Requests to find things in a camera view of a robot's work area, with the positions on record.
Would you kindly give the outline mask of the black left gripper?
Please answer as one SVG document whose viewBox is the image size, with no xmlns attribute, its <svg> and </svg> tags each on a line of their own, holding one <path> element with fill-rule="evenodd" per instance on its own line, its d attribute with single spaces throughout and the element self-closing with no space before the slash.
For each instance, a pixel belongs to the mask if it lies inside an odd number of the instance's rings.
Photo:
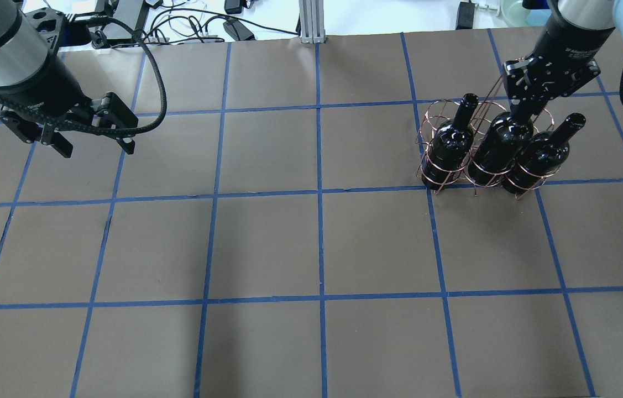
<svg viewBox="0 0 623 398">
<path fill-rule="evenodd" d="M 91 100 L 58 56 L 47 56 L 43 66 L 25 81 L 0 87 L 0 95 L 29 109 L 24 113 L 11 106 L 1 108 L 0 117 L 7 118 L 4 124 L 13 133 L 21 139 L 38 139 L 66 159 L 71 158 L 74 146 L 61 133 L 73 128 L 59 128 L 44 116 L 64 123 L 91 125 L 96 115 L 97 127 L 106 130 L 106 137 L 114 139 L 126 154 L 134 154 L 134 139 L 117 135 L 116 130 L 136 128 L 137 116 L 114 92 Z"/>
</svg>

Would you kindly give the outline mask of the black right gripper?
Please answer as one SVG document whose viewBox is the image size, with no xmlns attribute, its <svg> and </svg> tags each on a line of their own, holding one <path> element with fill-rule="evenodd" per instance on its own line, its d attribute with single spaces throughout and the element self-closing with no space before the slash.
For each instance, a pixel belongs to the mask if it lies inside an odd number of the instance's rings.
<svg viewBox="0 0 623 398">
<path fill-rule="evenodd" d="M 541 111 L 599 76 L 594 56 L 614 30 L 611 11 L 552 11 L 533 50 L 503 64 L 510 108 L 525 101 Z"/>
</svg>

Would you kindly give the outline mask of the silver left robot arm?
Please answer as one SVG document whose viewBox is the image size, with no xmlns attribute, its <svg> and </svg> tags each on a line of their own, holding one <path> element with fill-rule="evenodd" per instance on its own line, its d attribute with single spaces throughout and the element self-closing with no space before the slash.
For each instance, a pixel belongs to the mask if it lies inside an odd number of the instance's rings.
<svg viewBox="0 0 623 398">
<path fill-rule="evenodd" d="M 117 94 L 92 99 L 58 56 L 61 45 L 84 43 L 88 29 L 70 25 L 61 11 L 44 7 L 24 13 L 19 1 L 0 1 L 0 95 L 29 111 L 64 123 L 92 124 L 132 154 L 134 141 L 113 134 L 136 128 L 138 118 Z"/>
</svg>

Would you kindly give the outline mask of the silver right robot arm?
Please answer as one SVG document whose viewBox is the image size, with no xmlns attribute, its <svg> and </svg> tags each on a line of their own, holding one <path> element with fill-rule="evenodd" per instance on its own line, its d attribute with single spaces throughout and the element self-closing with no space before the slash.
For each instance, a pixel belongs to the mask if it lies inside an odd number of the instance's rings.
<svg viewBox="0 0 623 398">
<path fill-rule="evenodd" d="M 615 30 L 623 40 L 623 1 L 549 1 L 549 16 L 533 50 L 504 63 L 510 110 L 539 115 L 549 101 L 569 97 L 600 75 L 595 57 Z"/>
</svg>

